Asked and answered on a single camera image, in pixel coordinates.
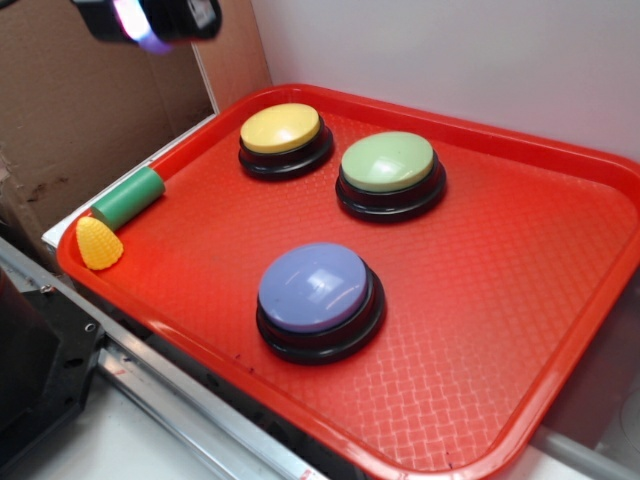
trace plastic tray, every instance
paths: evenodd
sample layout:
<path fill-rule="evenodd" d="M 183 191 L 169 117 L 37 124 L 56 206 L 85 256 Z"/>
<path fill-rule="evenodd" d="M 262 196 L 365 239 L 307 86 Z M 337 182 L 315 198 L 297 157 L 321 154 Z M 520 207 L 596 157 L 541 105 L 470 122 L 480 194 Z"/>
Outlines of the plastic tray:
<path fill-rule="evenodd" d="M 323 116 L 335 152 L 264 182 L 238 162 L 242 123 L 274 104 Z M 429 139 L 443 201 L 392 225 L 355 220 L 334 184 L 344 150 Z M 608 154 L 310 86 L 239 102 L 153 165 L 167 191 L 118 231 L 123 258 L 73 278 L 377 478 L 483 478 L 526 445 L 640 259 L 640 165 Z M 388 317 L 364 350 L 308 367 L 270 353 L 257 287 L 279 255 L 330 241 L 379 275 Z"/>

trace brown cardboard wall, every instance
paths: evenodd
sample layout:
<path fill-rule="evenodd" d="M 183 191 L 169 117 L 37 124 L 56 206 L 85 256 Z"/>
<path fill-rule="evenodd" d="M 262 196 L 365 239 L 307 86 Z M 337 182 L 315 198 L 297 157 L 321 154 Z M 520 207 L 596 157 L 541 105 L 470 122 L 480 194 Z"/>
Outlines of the brown cardboard wall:
<path fill-rule="evenodd" d="M 196 44 L 213 102 L 220 111 L 271 86 L 251 0 L 219 0 L 222 28 L 214 42 Z"/>
<path fill-rule="evenodd" d="M 10 173 L 0 213 L 36 248 L 49 227 L 212 113 L 189 45 L 155 57 L 100 43 L 66 0 L 0 10 L 0 45 L 0 161 Z"/>

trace green cylinder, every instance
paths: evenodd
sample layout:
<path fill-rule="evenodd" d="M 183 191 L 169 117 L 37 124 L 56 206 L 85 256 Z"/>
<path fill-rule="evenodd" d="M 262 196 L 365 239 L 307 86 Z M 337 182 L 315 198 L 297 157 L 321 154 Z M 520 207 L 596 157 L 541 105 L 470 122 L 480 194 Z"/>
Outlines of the green cylinder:
<path fill-rule="evenodd" d="M 115 232 L 165 191 L 160 175 L 143 167 L 91 206 L 91 213 Z"/>

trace purple button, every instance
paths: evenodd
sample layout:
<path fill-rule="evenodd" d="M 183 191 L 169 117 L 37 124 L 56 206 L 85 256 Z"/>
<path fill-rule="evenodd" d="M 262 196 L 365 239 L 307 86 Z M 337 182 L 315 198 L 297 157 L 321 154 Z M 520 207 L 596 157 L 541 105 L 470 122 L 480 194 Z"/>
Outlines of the purple button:
<path fill-rule="evenodd" d="M 358 255 L 341 245 L 314 243 L 272 263 L 258 299 L 283 330 L 318 333 L 351 317 L 366 293 L 367 273 Z"/>

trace black button base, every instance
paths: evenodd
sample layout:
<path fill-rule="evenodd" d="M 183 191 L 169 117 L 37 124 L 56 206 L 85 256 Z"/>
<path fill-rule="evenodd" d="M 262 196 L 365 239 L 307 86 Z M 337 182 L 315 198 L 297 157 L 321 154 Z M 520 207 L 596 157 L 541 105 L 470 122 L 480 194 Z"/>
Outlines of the black button base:
<path fill-rule="evenodd" d="M 351 185 L 342 167 L 336 181 L 340 206 L 350 215 L 371 222 L 401 222 L 422 215 L 444 197 L 447 173 L 433 152 L 431 172 L 415 185 L 394 192 L 367 192 Z"/>
<path fill-rule="evenodd" d="M 384 288 L 365 264 L 367 295 L 351 317 L 318 333 L 296 333 L 276 326 L 258 301 L 256 320 L 260 335 L 278 357 L 302 365 L 323 365 L 353 355 L 378 333 L 386 314 Z"/>
<path fill-rule="evenodd" d="M 238 159 L 245 172 L 261 180 L 287 180 L 312 172 L 333 152 L 333 134 L 320 117 L 318 133 L 304 145 L 282 153 L 258 153 L 248 149 L 242 138 Z"/>

